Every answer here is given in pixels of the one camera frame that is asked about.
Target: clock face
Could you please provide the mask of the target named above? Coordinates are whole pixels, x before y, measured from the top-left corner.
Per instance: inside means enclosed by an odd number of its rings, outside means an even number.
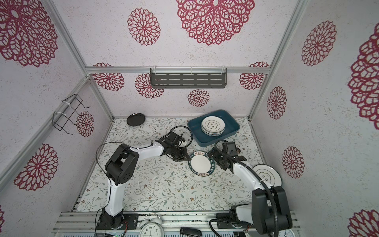
[[[279,237],[296,237],[295,233],[291,229],[285,229],[279,231]]]
[[[139,237],[163,237],[163,229],[155,223],[150,223],[142,228]]]

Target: floral tablecloth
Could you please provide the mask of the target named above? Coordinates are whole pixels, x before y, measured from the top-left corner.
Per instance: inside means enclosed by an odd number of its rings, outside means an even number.
[[[241,126],[237,134],[227,138],[241,149],[241,155],[257,165],[262,163],[247,118],[235,118]],[[130,127],[126,119],[116,119],[107,142],[122,141],[131,146],[150,144],[177,125],[187,125],[188,118],[147,118],[143,125]],[[104,167],[119,144],[106,144],[99,157]],[[210,151],[213,146],[200,147],[194,140],[193,151]],[[93,212],[106,205],[107,177],[96,165],[77,207],[79,212]],[[251,201],[251,193],[229,170],[216,165],[213,174],[201,177],[187,162],[174,162],[166,155],[140,160],[125,189],[124,210],[227,210],[231,205]]]

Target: white cable tie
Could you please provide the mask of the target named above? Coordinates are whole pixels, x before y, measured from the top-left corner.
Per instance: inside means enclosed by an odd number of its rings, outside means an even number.
[[[67,115],[65,115],[64,113],[62,113],[62,112],[58,112],[58,111],[55,111],[55,113],[60,113],[60,114],[63,114],[64,116],[66,116],[67,117]]]

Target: white twin bell alarm clock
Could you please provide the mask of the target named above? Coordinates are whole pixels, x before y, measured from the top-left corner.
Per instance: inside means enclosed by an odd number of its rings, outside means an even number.
[[[148,215],[156,215],[156,218],[147,219]],[[162,228],[163,221],[155,213],[149,213],[145,216],[145,219],[140,223],[139,228],[141,232],[139,237],[164,237],[164,231]]]

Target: black remote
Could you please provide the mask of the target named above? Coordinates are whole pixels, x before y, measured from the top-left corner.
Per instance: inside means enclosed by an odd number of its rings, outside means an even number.
[[[201,231],[198,229],[192,229],[188,227],[181,227],[180,234],[193,236],[193,237],[201,237]]]

